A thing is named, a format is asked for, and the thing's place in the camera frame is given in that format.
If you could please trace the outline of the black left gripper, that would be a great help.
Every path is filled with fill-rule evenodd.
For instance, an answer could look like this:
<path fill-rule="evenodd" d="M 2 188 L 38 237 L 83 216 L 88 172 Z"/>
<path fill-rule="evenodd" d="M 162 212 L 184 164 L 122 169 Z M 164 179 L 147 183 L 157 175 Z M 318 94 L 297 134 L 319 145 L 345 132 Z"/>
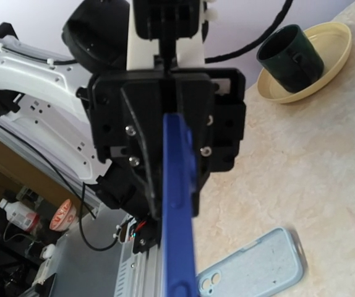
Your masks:
<path fill-rule="evenodd" d="M 244 136 L 245 77 L 234 68 L 162 71 L 108 71 L 91 77 L 88 118 L 101 162 L 139 158 L 130 166 L 134 183 L 145 196 L 153 218 L 162 214 L 163 116 L 177 112 L 192 133 L 196 159 L 194 216 L 210 171 L 233 168 Z M 204 157 L 201 149 L 209 147 Z"/>

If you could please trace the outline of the dark blue phone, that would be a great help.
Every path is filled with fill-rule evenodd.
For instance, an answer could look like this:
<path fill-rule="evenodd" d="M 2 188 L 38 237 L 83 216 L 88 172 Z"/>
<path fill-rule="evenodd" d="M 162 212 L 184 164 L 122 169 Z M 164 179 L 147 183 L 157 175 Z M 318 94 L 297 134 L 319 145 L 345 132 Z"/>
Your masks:
<path fill-rule="evenodd" d="M 192 133 L 182 115 L 163 118 L 163 296 L 197 296 L 192 196 L 197 188 Z"/>

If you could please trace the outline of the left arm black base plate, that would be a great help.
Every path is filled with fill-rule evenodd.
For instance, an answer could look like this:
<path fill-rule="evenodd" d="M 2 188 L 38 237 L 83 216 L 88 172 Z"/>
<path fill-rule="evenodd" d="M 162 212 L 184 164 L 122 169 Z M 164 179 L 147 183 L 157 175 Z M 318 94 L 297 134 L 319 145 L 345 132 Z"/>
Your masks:
<path fill-rule="evenodd" d="M 133 239 L 133 254 L 145 253 L 161 243 L 161 221 L 147 217 L 134 223 L 130 228 Z"/>

